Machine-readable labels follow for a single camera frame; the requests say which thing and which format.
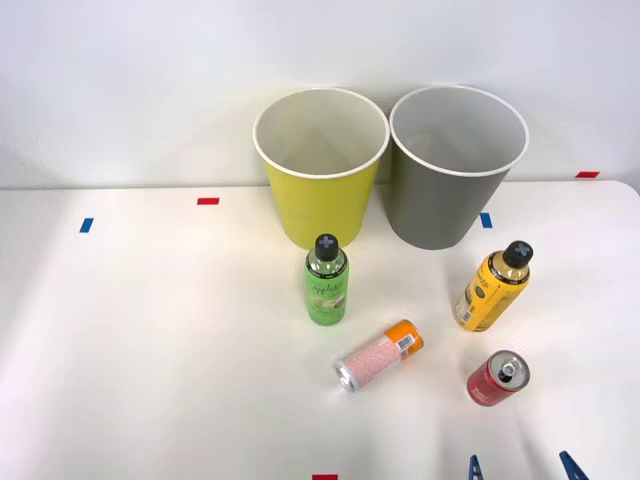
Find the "blue tape marker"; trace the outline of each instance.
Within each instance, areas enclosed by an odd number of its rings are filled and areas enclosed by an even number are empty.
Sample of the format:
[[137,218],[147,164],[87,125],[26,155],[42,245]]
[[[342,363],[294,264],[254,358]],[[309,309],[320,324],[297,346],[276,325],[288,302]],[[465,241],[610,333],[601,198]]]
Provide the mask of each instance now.
[[482,228],[493,228],[491,216],[488,213],[482,212],[480,214],[480,221],[482,222]]
[[93,225],[93,218],[85,218],[84,222],[82,222],[82,226],[80,227],[80,233],[89,233],[91,225]]

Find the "bottle label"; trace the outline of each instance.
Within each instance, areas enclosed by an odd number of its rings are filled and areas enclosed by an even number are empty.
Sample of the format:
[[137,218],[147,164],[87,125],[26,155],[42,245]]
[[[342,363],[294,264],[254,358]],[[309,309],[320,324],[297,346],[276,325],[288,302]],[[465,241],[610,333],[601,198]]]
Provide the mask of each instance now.
[[347,306],[349,264],[333,278],[317,277],[308,268],[304,275],[311,319],[319,325],[334,325],[342,320]]
[[528,276],[516,283],[505,282],[494,275],[494,255],[485,258],[456,303],[456,321],[465,330],[482,332],[488,329],[529,283]]

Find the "yellow spray can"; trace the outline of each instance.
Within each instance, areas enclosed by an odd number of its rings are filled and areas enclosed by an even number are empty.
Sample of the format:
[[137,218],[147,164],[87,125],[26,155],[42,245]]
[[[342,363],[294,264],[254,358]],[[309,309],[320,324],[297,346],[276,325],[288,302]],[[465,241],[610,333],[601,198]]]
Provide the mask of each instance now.
[[529,284],[533,248],[517,240],[484,259],[455,306],[458,324],[471,332],[488,329]]

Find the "yellow bin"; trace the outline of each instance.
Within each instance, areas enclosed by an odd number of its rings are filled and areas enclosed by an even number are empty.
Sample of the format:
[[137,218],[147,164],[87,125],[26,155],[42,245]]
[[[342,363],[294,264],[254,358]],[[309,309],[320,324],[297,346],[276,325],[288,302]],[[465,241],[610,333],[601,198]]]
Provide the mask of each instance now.
[[303,90],[258,116],[253,141],[289,238],[305,249],[322,233],[351,243],[389,144],[382,110],[348,90]]

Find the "orange and white can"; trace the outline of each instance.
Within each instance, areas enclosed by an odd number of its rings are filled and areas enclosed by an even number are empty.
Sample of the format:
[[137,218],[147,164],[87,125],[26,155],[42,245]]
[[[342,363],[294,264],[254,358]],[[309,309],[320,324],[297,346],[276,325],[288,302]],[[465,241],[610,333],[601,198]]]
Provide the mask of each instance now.
[[335,365],[342,385],[359,390],[382,372],[399,365],[424,346],[418,329],[402,320]]

